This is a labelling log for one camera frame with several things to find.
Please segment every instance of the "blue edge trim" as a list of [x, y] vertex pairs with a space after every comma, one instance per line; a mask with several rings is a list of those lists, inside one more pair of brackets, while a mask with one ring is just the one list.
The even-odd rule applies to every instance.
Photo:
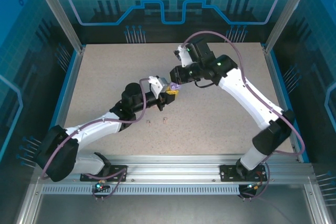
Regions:
[[51, 127], [54, 127], [56, 125], [56, 120], [57, 120], [59, 111], [61, 109], [61, 106], [62, 106], [62, 103], [63, 103], [63, 100], [64, 100], [65, 91], [67, 90], [68, 82], [69, 82], [69, 79], [70, 79], [70, 75], [71, 75], [72, 69], [74, 67], [76, 56], [77, 56], [77, 52], [74, 50], [74, 52], [72, 54], [72, 57], [71, 57], [71, 60], [70, 60], [70, 64], [69, 64], [69, 67], [68, 67], [67, 74], [65, 75], [65, 78], [64, 78], [64, 82], [63, 82], [63, 86], [62, 86], [62, 89], [61, 89], [61, 93], [59, 94], [59, 97], [58, 97], [58, 101], [57, 101], [57, 104], [56, 104], [56, 107], [55, 107], [54, 115], [53, 115], [53, 117], [51, 119], [51, 123], [50, 123], [49, 129]]
[[[279, 79], [279, 83], [280, 83], [280, 87], [281, 87], [281, 92], [284, 94], [283, 97], [285, 97], [285, 103], [286, 103], [287, 107], [290, 110], [293, 110], [293, 107], [292, 107], [292, 104], [290, 103], [289, 95], [287, 93], [286, 86], [285, 86], [285, 83], [283, 81], [283, 78], [282, 78], [282, 75], [281, 75], [281, 72], [280, 72], [280, 68], [279, 68], [279, 65], [278, 65], [278, 61], [277, 61], [277, 59], [275, 57], [274, 51], [271, 50], [270, 54], [271, 54], [271, 57], [272, 57], [272, 61], [273, 61], [274, 67], [275, 67], [275, 71], [276, 71], [277, 77]], [[296, 121], [294, 122], [293, 126], [299, 132], [299, 134], [301, 134], [299, 126], [298, 126], [298, 124], [297, 124]], [[297, 137], [295, 137], [295, 138], [298, 141], [299, 147], [301, 148], [301, 144], [300, 144], [299, 140], [297, 139]], [[306, 151], [304, 151], [304, 153], [302, 154], [302, 159], [303, 159], [303, 162], [309, 163], [309, 158], [308, 158], [308, 155], [307, 155]]]

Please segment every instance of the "speckled tabletop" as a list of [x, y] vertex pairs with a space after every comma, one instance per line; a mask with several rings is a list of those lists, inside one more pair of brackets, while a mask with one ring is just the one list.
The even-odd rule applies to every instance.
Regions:
[[[121, 98], [125, 86], [148, 76], [166, 77], [180, 64], [178, 44], [87, 45], [72, 96], [66, 127], [105, 114]], [[216, 56], [229, 55], [227, 43], [209, 43]], [[246, 76], [268, 99], [278, 104], [260, 43], [236, 45], [244, 58]], [[86, 147], [105, 155], [239, 154], [252, 145], [260, 129], [243, 107], [224, 90], [212, 86], [182, 86], [177, 99], [162, 112], [147, 109], [139, 123]], [[279, 148], [292, 151], [289, 140]]]

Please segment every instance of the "vertical metal post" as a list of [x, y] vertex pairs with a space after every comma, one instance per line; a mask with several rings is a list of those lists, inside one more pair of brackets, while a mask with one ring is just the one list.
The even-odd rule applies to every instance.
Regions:
[[278, 21], [274, 25], [274, 28], [266, 41], [266, 53], [270, 52], [273, 49], [273, 46], [280, 37], [283, 29], [285, 28], [289, 18], [291, 17], [292, 13], [294, 12], [299, 2], [300, 0], [287, 1], [287, 4], [283, 8], [283, 11], [280, 14]]
[[51, 11], [53, 12], [54, 16], [56, 17], [57, 21], [61, 25], [64, 33], [68, 37], [70, 43], [74, 47], [75, 51], [81, 52], [82, 44], [73, 29], [66, 13], [64, 12], [60, 2], [58, 0], [46, 0], [47, 4], [49, 5]]

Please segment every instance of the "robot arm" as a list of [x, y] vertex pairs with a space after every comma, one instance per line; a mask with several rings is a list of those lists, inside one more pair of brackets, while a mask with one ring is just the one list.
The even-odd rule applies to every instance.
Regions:
[[[156, 105], [162, 111], [166, 104], [175, 100], [175, 95], [169, 92], [169, 84], [164, 78], [149, 77], [149, 84], [150, 91], [145, 94], [146, 108]], [[66, 129], [59, 125], [51, 128], [35, 153], [35, 162], [44, 168], [57, 146], [73, 134], [47, 168], [46, 173], [51, 180], [58, 182], [70, 174], [81, 173], [107, 175], [104, 171], [109, 171], [109, 167], [104, 156], [98, 153], [83, 155], [79, 151], [106, 135], [129, 127], [136, 119], [135, 113], [142, 111], [143, 106], [140, 85], [128, 84], [121, 94], [121, 100], [103, 116], [86, 123], [86, 127], [83, 128], [83, 124]]]
[[[238, 65], [227, 55], [215, 57], [207, 43], [196, 40], [185, 47], [178, 47], [175, 55], [181, 61], [170, 76], [173, 82], [184, 84], [201, 79], [210, 80], [221, 89], [231, 94], [256, 121], [261, 132], [253, 138], [253, 146], [237, 161], [236, 171], [245, 179], [253, 170], [270, 155], [291, 133], [291, 129], [272, 111], [269, 111], [245, 87], [241, 79]], [[273, 110], [282, 114], [289, 122], [294, 122], [294, 114], [284, 112], [280, 107], [269, 101], [248, 80], [249, 87]]]

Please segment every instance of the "gray work surface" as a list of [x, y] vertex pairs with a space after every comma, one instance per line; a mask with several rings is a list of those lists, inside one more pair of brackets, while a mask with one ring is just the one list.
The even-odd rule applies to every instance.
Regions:
[[[309, 224], [311, 214], [299, 186], [270, 186], [262, 196], [291, 221]], [[112, 196], [95, 202], [92, 196], [44, 195], [36, 224], [288, 224], [260, 199], [238, 196]]]
[[[130, 82], [156, 75], [170, 81], [169, 72], [181, 64], [173, 53], [177, 46], [87, 45], [65, 126], [83, 124], [105, 114], [121, 99]], [[260, 43], [236, 46], [244, 58], [246, 77], [278, 105]], [[238, 63], [229, 44], [209, 43], [209, 47], [215, 56], [226, 54]], [[216, 86], [200, 89], [188, 83], [162, 112], [158, 108], [147, 109], [139, 123], [108, 135], [86, 149], [106, 155], [238, 154], [250, 148], [252, 138], [259, 131], [253, 118], [227, 92]], [[289, 140], [279, 149], [292, 152]]]

